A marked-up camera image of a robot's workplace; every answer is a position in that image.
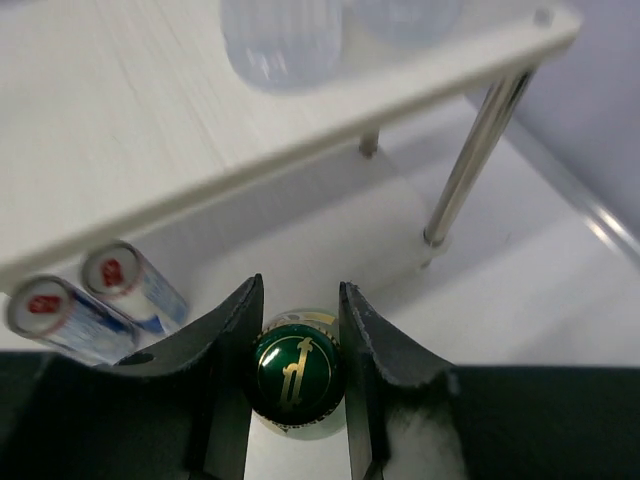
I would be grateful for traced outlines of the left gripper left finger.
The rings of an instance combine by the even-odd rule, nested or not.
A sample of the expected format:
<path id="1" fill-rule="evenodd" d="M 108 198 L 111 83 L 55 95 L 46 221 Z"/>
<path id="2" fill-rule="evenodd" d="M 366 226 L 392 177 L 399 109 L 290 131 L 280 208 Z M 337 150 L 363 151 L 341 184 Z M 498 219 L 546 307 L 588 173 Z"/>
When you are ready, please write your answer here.
<path id="1" fill-rule="evenodd" d="M 1 355 L 5 479 L 240 479 L 251 408 L 242 369 L 263 320 L 260 276 L 113 367 Z"/>

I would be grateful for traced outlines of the Pocari Sweat bottle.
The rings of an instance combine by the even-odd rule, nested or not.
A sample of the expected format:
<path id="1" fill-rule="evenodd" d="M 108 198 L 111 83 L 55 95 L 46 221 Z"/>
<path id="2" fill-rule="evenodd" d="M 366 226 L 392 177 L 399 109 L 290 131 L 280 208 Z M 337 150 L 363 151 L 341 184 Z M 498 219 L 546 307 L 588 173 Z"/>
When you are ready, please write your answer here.
<path id="1" fill-rule="evenodd" d="M 340 1 L 222 1 L 220 26 L 231 67 L 262 90 L 315 87 L 341 60 Z"/>
<path id="2" fill-rule="evenodd" d="M 426 46 L 440 41 L 458 21 L 459 0 L 352 1 L 363 26 L 380 40 L 397 45 Z"/>

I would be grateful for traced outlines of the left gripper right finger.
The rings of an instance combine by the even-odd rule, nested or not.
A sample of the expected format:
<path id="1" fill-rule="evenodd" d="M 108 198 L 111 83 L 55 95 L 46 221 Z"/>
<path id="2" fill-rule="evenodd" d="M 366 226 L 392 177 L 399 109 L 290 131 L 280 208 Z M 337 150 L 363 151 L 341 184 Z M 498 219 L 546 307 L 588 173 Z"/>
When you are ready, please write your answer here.
<path id="1" fill-rule="evenodd" d="M 455 365 L 339 288 L 355 479 L 635 479 L 639 372 Z"/>

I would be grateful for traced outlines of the green glass bottle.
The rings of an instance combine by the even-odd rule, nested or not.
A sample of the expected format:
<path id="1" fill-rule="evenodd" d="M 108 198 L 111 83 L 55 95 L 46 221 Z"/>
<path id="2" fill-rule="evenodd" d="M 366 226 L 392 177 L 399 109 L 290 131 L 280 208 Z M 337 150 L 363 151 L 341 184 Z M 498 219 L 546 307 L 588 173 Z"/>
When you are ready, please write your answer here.
<path id="1" fill-rule="evenodd" d="M 341 431 L 345 384 L 337 315 L 326 310 L 276 315 L 247 354 L 247 398 L 266 428 L 283 437 L 314 441 Z"/>

